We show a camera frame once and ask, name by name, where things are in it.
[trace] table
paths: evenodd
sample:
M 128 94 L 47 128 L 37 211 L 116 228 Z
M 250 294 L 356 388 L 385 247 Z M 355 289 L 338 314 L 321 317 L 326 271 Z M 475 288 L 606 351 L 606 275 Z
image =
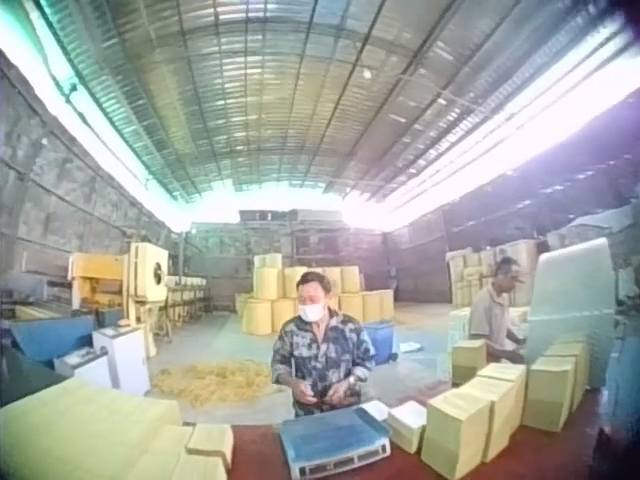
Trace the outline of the table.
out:
M 422 392 L 416 401 L 426 403 L 434 389 Z M 587 478 L 591 453 L 597 434 L 598 395 L 588 392 L 581 405 L 569 418 L 560 433 L 548 433 L 520 427 L 509 447 L 488 464 L 476 468 L 465 480 L 567 480 Z M 233 469 L 229 480 L 284 480 L 289 469 L 272 426 L 235 426 Z M 422 463 L 392 445 L 391 455 L 379 462 L 344 474 L 327 477 L 331 480 L 396 480 L 415 478 L 441 479 Z

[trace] corrugated metal roof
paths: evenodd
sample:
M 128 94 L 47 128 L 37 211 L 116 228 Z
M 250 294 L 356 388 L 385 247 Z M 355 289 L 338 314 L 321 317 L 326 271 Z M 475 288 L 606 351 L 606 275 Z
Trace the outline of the corrugated metal roof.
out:
M 39 5 L 115 129 L 188 199 L 221 180 L 384 198 L 599 20 L 570 0 Z

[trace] white shirt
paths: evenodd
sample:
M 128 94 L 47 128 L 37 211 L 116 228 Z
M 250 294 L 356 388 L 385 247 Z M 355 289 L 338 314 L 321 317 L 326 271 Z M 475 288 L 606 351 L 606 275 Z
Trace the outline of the white shirt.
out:
M 510 323 L 509 296 L 498 297 L 492 286 L 482 289 L 471 305 L 469 334 L 486 336 L 495 348 L 506 350 Z

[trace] face mask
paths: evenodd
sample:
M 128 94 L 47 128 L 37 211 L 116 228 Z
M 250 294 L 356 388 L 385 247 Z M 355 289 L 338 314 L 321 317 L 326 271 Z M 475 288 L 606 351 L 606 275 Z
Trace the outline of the face mask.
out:
M 315 305 L 300 305 L 298 307 L 298 315 L 305 322 L 314 323 L 324 317 L 324 305 L 316 303 Z

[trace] camouflage shirt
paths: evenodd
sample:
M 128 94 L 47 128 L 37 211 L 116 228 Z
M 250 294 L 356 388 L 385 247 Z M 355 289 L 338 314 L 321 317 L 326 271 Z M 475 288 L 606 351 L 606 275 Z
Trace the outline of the camouflage shirt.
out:
M 305 380 L 311 384 L 316 405 L 305 405 L 293 400 L 296 416 L 313 415 L 336 407 L 322 402 L 331 385 L 350 375 L 359 382 L 349 387 L 347 401 L 358 404 L 362 399 L 360 382 L 366 382 L 374 366 L 373 345 L 360 322 L 349 315 L 333 312 L 322 343 L 313 333 L 311 325 L 300 317 L 286 322 L 273 345 L 271 374 L 273 383 L 280 375 Z

